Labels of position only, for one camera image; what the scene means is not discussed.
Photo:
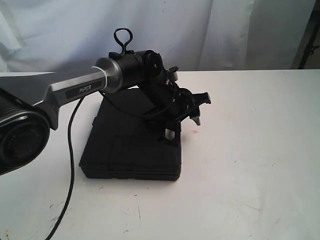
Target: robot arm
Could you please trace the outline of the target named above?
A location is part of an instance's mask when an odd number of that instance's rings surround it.
[[[152,50],[126,50],[116,32],[122,53],[110,52],[93,67],[77,71],[0,78],[0,175],[35,159],[46,146],[50,128],[58,128],[59,108],[97,91],[112,94],[133,86],[163,111],[166,121],[186,117],[200,124],[199,105],[210,104],[208,93],[192,94],[179,88],[177,67],[166,70]]]

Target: table surface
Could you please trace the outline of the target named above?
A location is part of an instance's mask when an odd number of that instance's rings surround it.
[[[87,179],[78,163],[102,100],[92,94],[72,126],[75,185],[52,239],[319,239],[320,70],[178,76],[212,101],[201,126],[182,122],[180,179]],[[53,227],[69,187],[75,105],[60,109],[37,159],[0,177],[2,240],[42,240]]]

